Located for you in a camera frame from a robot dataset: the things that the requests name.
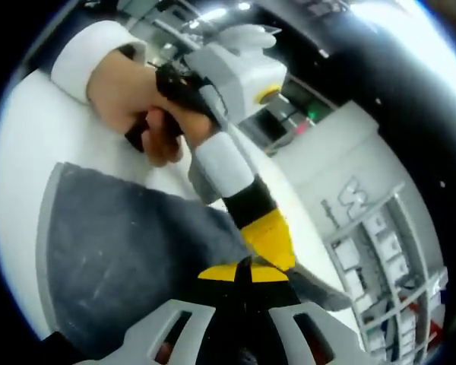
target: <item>gray cloth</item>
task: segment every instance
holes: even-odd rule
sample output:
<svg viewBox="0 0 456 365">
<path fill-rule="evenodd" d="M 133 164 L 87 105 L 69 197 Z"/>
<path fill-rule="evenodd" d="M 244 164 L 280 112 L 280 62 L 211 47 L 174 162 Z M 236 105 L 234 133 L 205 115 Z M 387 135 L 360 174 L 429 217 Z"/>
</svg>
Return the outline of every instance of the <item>gray cloth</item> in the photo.
<svg viewBox="0 0 456 365">
<path fill-rule="evenodd" d="M 40 215 L 41 297 L 49 324 L 88 357 L 118 348 L 205 268 L 249 254 L 221 211 L 69 163 L 54 174 Z"/>
</svg>

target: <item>wall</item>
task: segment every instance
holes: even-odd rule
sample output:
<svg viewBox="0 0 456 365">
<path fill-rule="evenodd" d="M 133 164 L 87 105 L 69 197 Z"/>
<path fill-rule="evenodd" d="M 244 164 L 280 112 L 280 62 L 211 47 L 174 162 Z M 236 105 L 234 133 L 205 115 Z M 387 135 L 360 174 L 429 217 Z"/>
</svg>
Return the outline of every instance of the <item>wall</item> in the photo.
<svg viewBox="0 0 456 365">
<path fill-rule="evenodd" d="M 434 226 L 417 187 L 379 137 L 378 125 L 354 102 L 281 148 L 274 161 L 295 186 L 323 239 L 404 182 L 401 198 L 428 267 L 433 270 L 443 265 Z"/>
</svg>

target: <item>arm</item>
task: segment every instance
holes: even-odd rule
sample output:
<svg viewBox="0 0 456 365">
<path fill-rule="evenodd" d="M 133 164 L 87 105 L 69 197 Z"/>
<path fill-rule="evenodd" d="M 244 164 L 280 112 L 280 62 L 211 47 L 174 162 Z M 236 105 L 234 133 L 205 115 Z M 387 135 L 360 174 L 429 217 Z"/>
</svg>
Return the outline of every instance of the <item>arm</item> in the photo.
<svg viewBox="0 0 456 365">
<path fill-rule="evenodd" d="M 88 8 L 75 9 L 34 57 L 33 64 L 101 119 L 125 134 L 135 112 L 155 99 L 155 72 L 144 67 L 146 44 L 121 24 Z"/>
<path fill-rule="evenodd" d="M 174 106 L 157 91 L 155 70 L 144 66 L 145 52 L 145 42 L 122 25 L 79 8 L 41 47 L 34 63 L 71 97 L 91 102 L 101 119 L 124 135 L 139 113 L 153 107 L 173 113 Z M 186 138 L 194 146 L 202 143 L 209 121 L 175 109 Z M 179 143 L 163 133 L 163 114 L 150 114 L 150 132 L 142 135 L 144 150 L 157 166 L 178 160 Z"/>
</svg>

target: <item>white shirt cuff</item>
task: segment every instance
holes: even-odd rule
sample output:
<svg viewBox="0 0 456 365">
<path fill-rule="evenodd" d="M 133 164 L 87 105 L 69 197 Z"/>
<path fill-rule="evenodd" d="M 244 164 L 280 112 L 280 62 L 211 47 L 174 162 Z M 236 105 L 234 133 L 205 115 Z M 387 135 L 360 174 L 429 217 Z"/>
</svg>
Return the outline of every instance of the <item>white shirt cuff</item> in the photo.
<svg viewBox="0 0 456 365">
<path fill-rule="evenodd" d="M 93 70 L 111 51 L 135 48 L 134 61 L 145 63 L 145 42 L 115 21 L 99 21 L 84 28 L 66 44 L 54 62 L 51 80 L 75 99 L 87 103 L 87 84 Z"/>
</svg>

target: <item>white surface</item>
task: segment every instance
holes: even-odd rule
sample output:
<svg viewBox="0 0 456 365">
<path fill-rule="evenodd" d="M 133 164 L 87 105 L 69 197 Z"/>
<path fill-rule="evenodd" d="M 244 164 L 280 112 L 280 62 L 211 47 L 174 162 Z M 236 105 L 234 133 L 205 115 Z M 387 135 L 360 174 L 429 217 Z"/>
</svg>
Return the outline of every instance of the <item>white surface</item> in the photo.
<svg viewBox="0 0 456 365">
<path fill-rule="evenodd" d="M 432 321 L 438 325 L 439 327 L 444 326 L 444 318 L 446 314 L 446 305 L 441 304 L 440 306 L 437 306 L 431 313 L 431 319 Z"/>
<path fill-rule="evenodd" d="M 407 355 L 401 360 L 401 365 L 413 365 L 414 360 L 416 359 L 415 354 Z"/>
<path fill-rule="evenodd" d="M 401 347 L 402 354 L 409 354 L 414 348 L 416 348 L 416 343 L 414 341 L 407 342 Z"/>
<path fill-rule="evenodd" d="M 374 302 L 375 302 L 375 300 L 374 300 L 373 296 L 371 294 L 367 293 L 355 302 L 355 307 L 359 313 L 363 313 L 369 307 L 371 307 Z"/>
<path fill-rule="evenodd" d="M 429 311 L 433 312 L 438 306 L 441 305 L 441 292 L 434 294 L 429 300 Z"/>
<path fill-rule="evenodd" d="M 402 337 L 402 344 L 408 344 L 409 342 L 415 342 L 416 341 L 416 331 L 415 329 L 411 329 L 408 332 L 405 332 Z"/>
<path fill-rule="evenodd" d="M 443 290 L 445 286 L 448 284 L 448 268 L 443 267 L 437 270 L 429 279 L 429 281 L 429 295 L 432 297 L 439 291 Z"/>
<path fill-rule="evenodd" d="M 401 333 L 413 331 L 416 328 L 416 313 L 406 308 L 401 315 Z"/>
<path fill-rule="evenodd" d="M 381 348 L 377 351 L 373 351 L 372 357 L 380 361 L 387 361 L 387 351 L 384 348 Z"/>
<path fill-rule="evenodd" d="M 321 238 L 292 186 L 272 160 L 241 132 L 235 133 L 287 220 L 298 262 L 343 290 Z M 43 192 L 55 164 L 69 161 L 193 199 L 196 195 L 187 182 L 190 158 L 186 151 L 180 163 L 152 170 L 146 157 L 39 71 L 14 89 L 0 123 L 0 263 L 14 298 L 38 336 L 45 338 L 50 328 L 36 279 L 36 228 Z M 213 206 L 223 207 L 220 202 Z M 359 334 L 351 309 L 332 315 Z"/>
<path fill-rule="evenodd" d="M 397 234 L 390 232 L 381 242 L 380 250 L 385 261 L 388 261 L 402 253 L 401 243 L 398 241 Z"/>
<path fill-rule="evenodd" d="M 390 279 L 395 283 L 403 276 L 409 274 L 409 266 L 405 261 L 404 255 L 397 255 L 387 262 L 388 274 Z"/>
<path fill-rule="evenodd" d="M 353 300 L 360 298 L 365 291 L 363 290 L 362 282 L 360 281 L 356 270 L 350 270 L 344 273 L 347 279 L 348 287 L 350 288 L 350 295 Z"/>
<path fill-rule="evenodd" d="M 204 141 L 195 149 L 195 156 L 224 198 L 248 188 L 255 180 L 250 166 L 226 132 L 218 132 Z"/>
<path fill-rule="evenodd" d="M 370 351 L 376 351 L 385 347 L 385 334 L 381 329 L 374 329 L 368 335 L 368 345 Z"/>
<path fill-rule="evenodd" d="M 343 270 L 349 270 L 359 264 L 359 253 L 351 237 L 347 237 L 335 249 Z"/>
<path fill-rule="evenodd" d="M 87 103 L 86 88 L 93 70 L 108 53 L 127 44 L 137 51 L 134 60 L 145 64 L 145 42 L 115 21 L 98 21 L 66 44 L 54 62 L 51 79 L 71 96 Z"/>
<path fill-rule="evenodd" d="M 426 264 L 430 268 L 443 266 L 437 235 L 416 185 L 378 135 L 376 122 L 356 103 L 343 105 L 297 136 L 278 151 L 274 161 L 296 190 L 323 239 L 335 234 L 337 225 L 345 227 L 357 219 L 354 212 L 361 214 L 404 183 L 399 199 L 412 217 L 419 241 L 425 243 L 422 249 Z M 325 207 L 331 209 L 336 223 Z"/>
<path fill-rule="evenodd" d="M 363 226 L 370 234 L 376 236 L 387 228 L 387 222 L 385 222 L 383 214 L 377 211 L 373 216 L 363 221 Z"/>
</svg>

